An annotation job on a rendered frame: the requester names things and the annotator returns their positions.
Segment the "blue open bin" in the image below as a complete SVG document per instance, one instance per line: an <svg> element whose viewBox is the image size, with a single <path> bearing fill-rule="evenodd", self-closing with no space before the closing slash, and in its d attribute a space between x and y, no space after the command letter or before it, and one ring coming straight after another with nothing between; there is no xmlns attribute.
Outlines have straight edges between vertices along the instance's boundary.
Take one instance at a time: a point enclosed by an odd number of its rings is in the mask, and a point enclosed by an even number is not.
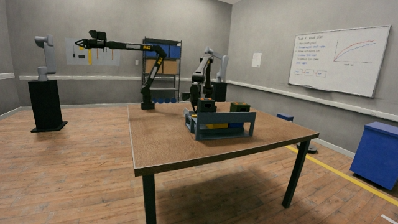
<svg viewBox="0 0 398 224"><path fill-rule="evenodd" d="M240 128L243 126L243 123L228 123L228 128Z"/></svg>

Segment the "olive green case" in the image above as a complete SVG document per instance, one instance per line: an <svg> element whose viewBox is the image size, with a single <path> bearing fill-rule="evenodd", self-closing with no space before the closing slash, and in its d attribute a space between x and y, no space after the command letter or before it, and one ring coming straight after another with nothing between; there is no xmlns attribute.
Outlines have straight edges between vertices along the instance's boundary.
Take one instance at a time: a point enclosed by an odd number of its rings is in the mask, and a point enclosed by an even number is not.
<svg viewBox="0 0 398 224"><path fill-rule="evenodd" d="M250 105L246 103L231 102L229 112L249 112Z"/></svg>

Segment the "yellow open bin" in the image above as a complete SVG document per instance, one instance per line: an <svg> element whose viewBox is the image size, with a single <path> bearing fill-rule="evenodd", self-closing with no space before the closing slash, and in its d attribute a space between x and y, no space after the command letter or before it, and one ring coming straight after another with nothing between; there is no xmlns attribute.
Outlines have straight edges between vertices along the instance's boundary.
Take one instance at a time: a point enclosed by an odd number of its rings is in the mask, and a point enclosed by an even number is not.
<svg viewBox="0 0 398 224"><path fill-rule="evenodd" d="M227 124L206 124L209 129L228 128Z"/></svg>

